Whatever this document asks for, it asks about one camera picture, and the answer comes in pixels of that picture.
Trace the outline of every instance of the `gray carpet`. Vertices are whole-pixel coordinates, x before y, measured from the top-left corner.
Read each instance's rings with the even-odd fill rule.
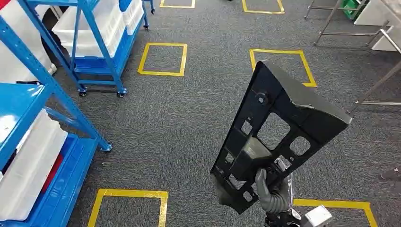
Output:
[[[303,50],[317,88],[335,105],[348,109],[401,58],[392,52],[363,47],[363,37],[326,36],[312,46],[330,12],[303,15],[309,0],[282,0],[285,14],[244,13],[240,0],[197,0],[195,9],[159,8],[148,14],[149,31],[141,30],[122,76],[128,94],[89,93],[78,97],[62,69],[56,78],[83,112],[113,144],[110,153],[97,152],[69,226],[87,226],[99,188],[168,191],[167,227],[261,227],[264,214],[255,204],[244,214],[218,205],[209,170],[223,143],[252,75],[249,49]],[[334,0],[320,0],[333,5]],[[166,0],[190,5],[190,0]],[[247,0],[249,10],[277,10],[275,1]],[[342,12],[328,31],[373,31],[355,27]],[[140,75],[140,58],[147,42],[188,44],[184,77]],[[145,69],[175,71],[181,47],[151,47]],[[301,82],[307,82],[299,58],[259,53]],[[394,78],[373,95],[399,98]],[[357,200],[371,203],[381,227],[401,223],[400,182],[378,175],[400,164],[399,116],[394,107],[362,106],[348,129],[295,172],[296,197]],[[297,208],[304,213],[307,208]],[[329,209],[332,226],[368,226],[361,210]],[[157,199],[107,198],[100,227],[155,227]]]

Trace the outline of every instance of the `black plastic bracket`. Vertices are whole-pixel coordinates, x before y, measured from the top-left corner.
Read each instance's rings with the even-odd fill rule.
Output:
[[[273,149],[269,149],[258,138],[259,130],[271,113],[275,113],[290,127]],[[268,61],[258,62],[210,171],[220,203],[241,214],[259,199],[253,186],[258,168],[268,170],[266,182],[271,189],[343,131],[351,120],[343,110],[318,96],[278,66]],[[242,130],[245,122],[250,125],[250,131]],[[297,137],[305,138],[310,144],[309,149],[301,155],[290,148]],[[291,164],[284,171],[274,163],[280,155]],[[233,177],[244,184],[237,188],[230,180]]]

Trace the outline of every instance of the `rolling cart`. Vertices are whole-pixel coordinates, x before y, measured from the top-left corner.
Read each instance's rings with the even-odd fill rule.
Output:
[[[140,22],[138,23],[133,34],[128,35],[127,31],[123,32],[115,54],[113,57],[111,57],[92,13],[92,10],[95,8],[99,1],[101,0],[18,0],[22,9],[26,12],[35,27],[39,30],[42,38],[46,41],[52,52],[60,61],[61,65],[65,68],[67,74],[74,81],[76,87],[78,88],[80,96],[85,97],[87,95],[86,85],[92,84],[101,86],[116,86],[117,96],[124,97],[124,95],[127,93],[127,89],[122,85],[121,74],[130,55],[141,22],[144,21],[145,29],[148,29],[149,27],[146,12],[145,10],[143,10],[143,15],[141,16]],[[39,4],[77,7],[70,61],[68,61],[64,57],[60,48],[57,46],[49,32],[46,30],[43,23],[36,16],[34,7]],[[94,38],[100,48],[100,52],[103,57],[75,56],[78,37],[77,31],[79,28],[79,18],[81,11],[83,12],[87,20],[90,30],[94,35]],[[82,79],[81,74],[111,75],[113,77],[113,80],[87,80]]]
[[[47,190],[36,198],[27,219],[1,221],[0,226],[64,227],[68,223],[96,148],[110,151],[112,146],[88,121],[2,17],[0,17],[0,39],[42,83],[39,85],[0,83],[2,99],[0,169],[6,165],[26,131],[38,114],[43,111],[42,109],[45,109],[54,119],[82,130],[90,137],[84,139],[69,133],[60,151],[63,160]],[[45,107],[46,101],[51,96],[56,98],[72,118]]]

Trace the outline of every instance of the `yellow tape square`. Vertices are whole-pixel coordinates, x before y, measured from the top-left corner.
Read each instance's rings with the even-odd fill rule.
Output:
[[[102,204],[104,196],[160,198],[158,227],[166,226],[168,192],[101,188],[97,192],[95,203],[93,204],[92,208],[92,213],[90,214],[88,227],[95,227],[97,215],[99,214],[100,205]]]
[[[255,70],[256,67],[256,60],[255,60],[255,52],[263,52],[263,53],[285,53],[285,54],[299,54],[301,57],[302,63],[304,65],[305,71],[308,75],[309,82],[302,83],[305,87],[317,87],[317,84],[313,78],[311,69],[309,68],[308,61],[306,61],[304,52],[302,50],[298,51],[281,51],[281,50],[265,50],[265,49],[250,49],[249,55],[251,57],[251,64],[252,64],[252,71]]]
[[[146,57],[148,55],[150,46],[181,46],[181,47],[183,47],[183,56],[181,58],[180,71],[179,72],[158,72],[158,71],[145,71],[145,70],[143,70],[143,67],[145,66],[145,61],[146,61]],[[138,67],[138,73],[145,74],[145,75],[182,77],[182,76],[184,76],[184,71],[185,71],[185,64],[186,64],[186,59],[187,59],[187,50],[188,50],[188,45],[187,44],[147,43],[146,46],[145,46],[145,50],[143,51],[142,58],[140,59],[140,63],[139,63],[139,67]]]
[[[165,0],[161,0],[160,2],[160,7],[167,7],[167,8],[182,8],[182,9],[193,9],[195,8],[195,0],[192,0],[192,3],[190,6],[166,6],[164,5]]]
[[[329,207],[329,208],[348,208],[348,209],[364,210],[370,227],[377,227],[377,223],[373,216],[372,210],[370,209],[369,202],[294,199],[294,206],[318,207],[320,205],[323,205],[326,208]]]
[[[280,8],[280,11],[278,11],[278,12],[248,10],[248,7],[246,6],[246,0],[242,0],[242,8],[244,8],[244,12],[246,12],[246,13],[284,14],[284,7],[283,7],[283,4],[281,3],[281,0],[277,0],[277,3]]]

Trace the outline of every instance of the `green object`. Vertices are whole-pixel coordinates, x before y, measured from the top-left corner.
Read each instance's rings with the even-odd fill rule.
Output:
[[[344,0],[344,1],[342,2],[341,7],[356,9],[356,8],[358,7],[358,5],[359,5],[359,3],[358,3],[356,0]],[[362,12],[362,10],[363,10],[364,7],[365,7],[365,6],[363,6],[363,7],[361,8],[361,10],[358,12],[358,14],[357,14],[353,19],[357,19],[357,18],[358,18],[359,14]],[[348,17],[349,19],[352,19],[353,15],[354,15],[355,13],[357,13],[356,11],[352,11],[352,10],[343,10],[343,12],[345,13],[345,15],[347,15],[347,17]]]

